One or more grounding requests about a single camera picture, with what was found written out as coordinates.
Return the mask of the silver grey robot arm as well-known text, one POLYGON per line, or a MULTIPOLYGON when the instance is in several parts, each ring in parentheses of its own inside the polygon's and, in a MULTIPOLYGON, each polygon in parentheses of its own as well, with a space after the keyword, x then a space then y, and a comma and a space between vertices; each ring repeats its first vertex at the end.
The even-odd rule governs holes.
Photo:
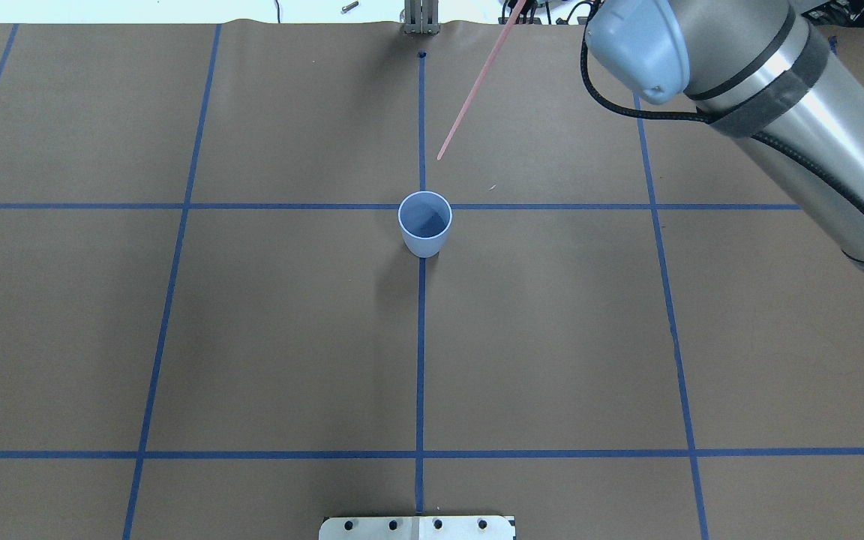
POLYGON ((864 274, 864 88, 788 1, 596 1, 580 78, 629 119, 730 138, 864 274))

